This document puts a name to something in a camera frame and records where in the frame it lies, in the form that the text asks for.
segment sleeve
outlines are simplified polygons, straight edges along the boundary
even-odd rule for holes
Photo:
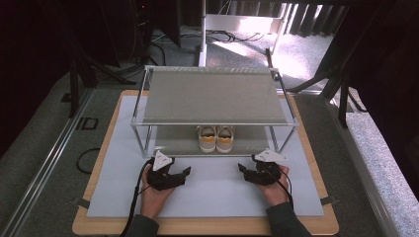
[[[154,220],[143,215],[136,215],[129,226],[126,237],[155,237],[158,227]]]
[[[274,205],[266,209],[273,237],[311,236],[296,218],[289,202]]]

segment shoe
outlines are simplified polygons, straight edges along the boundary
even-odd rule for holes
[[[201,150],[205,153],[213,152],[216,141],[215,126],[197,126],[197,132]]]
[[[216,128],[216,150],[228,153],[233,148],[234,126],[218,126]]]

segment gray carpet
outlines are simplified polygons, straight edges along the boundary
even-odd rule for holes
[[[306,68],[304,72],[297,67],[294,74],[292,72],[287,74],[287,67],[284,68],[287,87],[299,84],[295,78],[304,81],[314,74],[330,40],[323,37],[306,39],[284,37],[285,42],[279,48],[279,55],[289,55],[297,61],[296,65]],[[172,43],[159,45],[164,47],[167,65],[193,66],[198,64],[199,43],[199,39],[188,38],[182,39],[182,48],[177,48]],[[254,42],[241,43],[241,45],[248,48],[248,54],[240,55],[230,49],[210,43],[207,65],[266,66],[264,50],[272,45],[272,39],[266,37]],[[162,53],[157,47],[151,49],[151,56],[159,64],[163,62]],[[129,79],[139,81],[141,74],[133,75]],[[103,76],[101,76],[101,82],[83,112],[83,118],[99,120],[97,129],[73,131],[19,236],[75,236],[71,225],[77,207],[70,201],[74,197],[82,197],[89,179],[89,175],[76,169],[77,157],[87,149],[101,146],[120,92],[138,87],[137,85],[119,85]],[[69,105],[60,103],[59,100],[63,93],[68,92],[68,88],[68,76],[58,81],[30,124],[0,160],[1,228],[4,228],[7,219],[24,194],[25,188],[67,122]],[[321,90],[321,88],[320,83],[310,89]],[[331,125],[333,118],[327,112],[326,103],[316,96],[301,95],[296,96],[296,102],[326,189],[330,195],[340,200],[333,205],[340,225],[339,235],[342,237],[382,236],[349,154],[338,132]],[[86,155],[87,160],[90,160],[84,164],[87,169],[95,161],[95,154],[97,153],[92,152]]]

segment cable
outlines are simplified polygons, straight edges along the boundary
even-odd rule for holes
[[[230,8],[230,3],[231,3],[231,0],[226,1],[226,2],[224,3],[224,5],[222,6],[222,8],[219,10],[218,14],[219,14],[219,15],[221,14],[222,9],[224,9],[224,7],[225,7],[225,6],[227,6],[227,4],[228,4],[228,9],[229,9],[229,8]]]
[[[154,42],[152,42],[152,43],[151,43],[151,45],[156,46],[157,48],[159,48],[159,49],[160,49],[160,51],[161,51],[161,52],[162,52],[162,54],[163,54],[163,66],[166,66],[166,53],[164,52],[163,47],[161,47],[161,46],[157,45],[157,44],[156,44],[156,43],[154,43]]]
[[[260,34],[254,34],[251,37],[241,39],[241,38],[237,37],[235,34],[230,33],[230,32],[226,32],[226,31],[209,31],[207,33],[207,36],[210,36],[210,35],[225,35],[225,36],[227,36],[228,37],[227,40],[217,39],[217,38],[214,38],[214,37],[207,37],[210,40],[222,41],[222,42],[257,41],[257,40],[260,40],[261,38],[263,38],[265,36],[265,35],[261,35],[259,38],[253,39],[256,36],[260,35]],[[181,34],[180,35],[181,38],[192,38],[192,37],[197,38],[197,37],[200,37],[200,36],[201,36],[201,33],[188,33],[188,34]],[[166,35],[154,36],[154,39],[152,40],[152,42],[160,43],[160,44],[161,43],[173,43],[171,41],[167,41],[167,42],[159,41],[159,40],[163,40],[163,39],[167,39]]]
[[[92,174],[92,172],[91,172],[91,171],[86,171],[86,170],[84,170],[83,168],[81,168],[81,166],[80,166],[80,161],[81,161],[81,158],[82,158],[84,155],[86,155],[87,153],[91,152],[91,151],[100,150],[100,149],[101,149],[101,148],[91,148],[91,149],[88,149],[88,150],[86,150],[85,152],[81,153],[81,155],[77,158],[77,162],[76,162],[76,167],[77,167],[77,170],[79,170],[80,172],[82,172],[82,173],[84,173],[84,174],[91,175],[91,174]]]
[[[127,79],[127,78],[129,78],[129,77],[132,77],[132,76],[134,76],[134,75],[136,75],[136,74],[138,74],[138,73],[140,73],[142,70],[143,70],[143,68],[144,68],[144,64],[145,64],[145,60],[143,60],[143,59],[141,59],[141,58],[137,58],[136,60],[135,60],[135,65],[133,65],[133,66],[131,66],[131,67],[128,67],[128,68],[125,68],[125,69],[122,69],[122,70],[118,70],[118,71],[114,71],[114,73],[116,73],[116,74],[118,74],[118,75],[120,75],[121,77],[123,77],[124,79]],[[102,74],[102,75],[105,75],[105,77],[104,78],[102,78],[102,79],[107,79],[107,78],[110,78],[109,76],[108,76],[108,74],[105,74],[105,73],[103,73],[102,71],[95,71],[97,74]]]
[[[136,182],[136,186],[135,186],[135,189],[134,189],[134,192],[133,192],[132,202],[131,202],[130,209],[129,209],[129,217],[128,217],[128,220],[126,222],[126,227],[124,228],[123,233],[121,233],[121,237],[126,236],[126,232],[128,231],[130,224],[132,223],[133,214],[135,212],[136,200],[138,199],[138,196],[150,187],[150,186],[148,186],[148,187],[144,188],[143,190],[139,191],[139,184],[141,183],[142,173],[144,173],[145,167],[147,167],[147,165],[149,165],[151,163],[152,163],[152,158],[147,160],[144,163],[144,165],[141,168],[141,171],[139,172],[138,181]]]
[[[266,168],[266,166],[265,166],[265,164],[263,164],[263,167],[264,167],[264,170],[265,170],[265,172],[267,172],[273,179],[275,179],[276,180],[276,178],[275,178],[275,176],[271,173],[271,172],[269,172],[269,170]],[[292,193],[293,193],[293,186],[292,186],[292,184],[291,184],[291,180],[290,180],[290,178],[288,177],[288,175],[286,175],[286,173],[284,173],[283,171],[281,171],[280,170],[280,172],[282,173],[282,174],[284,174],[286,177],[287,177],[287,180],[289,181],[289,183],[290,183],[290,191],[288,191],[288,189],[280,182],[280,181],[278,181],[277,180],[277,184],[279,184],[280,186],[281,186],[281,188],[283,188],[283,190],[287,193],[287,196],[288,196],[288,198],[289,198],[289,202],[290,202],[290,205],[291,205],[291,208],[293,209],[293,196],[292,196]]]

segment metal stand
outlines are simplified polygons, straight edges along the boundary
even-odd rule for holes
[[[199,66],[207,65],[207,30],[230,31],[230,32],[256,32],[277,34],[274,46],[268,48],[267,57],[271,60],[271,55],[279,45],[279,37],[284,34],[285,25],[287,24],[288,15],[290,13],[291,4],[286,4],[283,16],[281,18],[264,18],[264,17],[242,17],[242,16],[225,16],[225,15],[207,15],[207,1],[203,0],[203,14],[201,27],[201,49]]]
[[[366,23],[362,32],[358,35],[357,39],[352,44],[349,52],[347,53],[347,55],[345,56],[345,58],[343,59],[341,63],[331,67],[326,72],[317,74],[316,76],[302,83],[299,86],[288,89],[289,92],[299,93],[300,91],[306,89],[307,87],[312,86],[323,79],[329,78],[329,81],[327,82],[320,96],[323,96],[325,98],[333,98],[336,95],[339,88],[341,89],[338,119],[344,128],[348,128],[346,124],[346,110],[347,110],[349,84],[350,84],[350,76],[348,75],[348,61],[353,56],[354,51],[359,45],[361,39],[366,34],[368,28],[371,26],[374,18],[376,17],[381,7],[382,7],[382,4],[375,9],[373,15],[370,17],[369,21]]]
[[[152,83],[154,87],[149,90],[150,96],[144,101],[145,95],[142,93],[142,89],[146,81],[151,81],[151,77],[155,77],[156,82]],[[242,80],[246,81],[245,87],[240,86]],[[287,101],[286,105],[281,105],[278,100],[278,92],[275,90],[275,83],[272,81],[271,73],[267,69],[146,66],[131,120],[131,127],[142,155],[148,157],[155,152],[155,150],[148,149],[151,147],[149,141],[154,126],[157,130],[153,133],[155,134],[153,147],[154,149],[158,147],[157,149],[168,156],[247,156],[258,154],[270,146],[266,127],[271,131],[275,151],[282,153],[296,131],[298,121],[284,82],[279,78]],[[205,90],[198,94],[193,93],[191,90],[185,89],[184,86],[192,82],[200,88],[213,85],[215,89]],[[184,90],[181,94],[187,96],[179,94],[179,90],[182,88]],[[223,98],[232,104],[225,103],[229,105],[215,107],[214,105],[219,104],[214,102],[216,97],[213,96],[213,91],[225,92],[225,90],[231,91],[229,90],[231,88],[241,89],[233,90],[231,95]],[[230,113],[232,107],[236,108],[235,113]],[[290,118],[286,118],[285,110],[290,110]],[[196,126],[221,124],[240,126],[240,135],[234,141],[234,149],[228,154],[203,153],[197,146]],[[284,142],[278,142],[274,126],[291,127]]]

